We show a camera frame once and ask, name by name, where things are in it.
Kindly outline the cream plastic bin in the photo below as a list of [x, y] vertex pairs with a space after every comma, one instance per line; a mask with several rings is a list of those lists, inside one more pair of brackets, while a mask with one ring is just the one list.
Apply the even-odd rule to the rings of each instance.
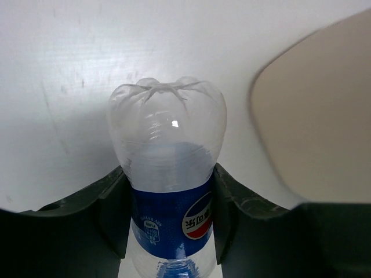
[[370, 202], [370, 10], [269, 63], [250, 111], [281, 182], [312, 202]]

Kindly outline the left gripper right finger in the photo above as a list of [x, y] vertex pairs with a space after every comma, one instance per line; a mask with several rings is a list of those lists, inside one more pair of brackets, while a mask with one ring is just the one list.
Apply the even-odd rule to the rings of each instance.
[[370, 205], [303, 203], [287, 210], [212, 175], [216, 260], [224, 277], [369, 277]]

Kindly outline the clear blue label Pepsi bottle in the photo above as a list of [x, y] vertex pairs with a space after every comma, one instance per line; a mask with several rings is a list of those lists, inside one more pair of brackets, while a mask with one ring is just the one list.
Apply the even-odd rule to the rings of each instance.
[[113, 91], [107, 120], [131, 186], [130, 251], [139, 275], [210, 276], [212, 174], [227, 125], [222, 92], [190, 77], [143, 78]]

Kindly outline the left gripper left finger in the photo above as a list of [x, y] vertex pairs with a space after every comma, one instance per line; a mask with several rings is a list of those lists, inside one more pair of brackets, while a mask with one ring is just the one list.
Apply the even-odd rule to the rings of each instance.
[[120, 167], [38, 211], [1, 210], [1, 276], [117, 277], [129, 227]]

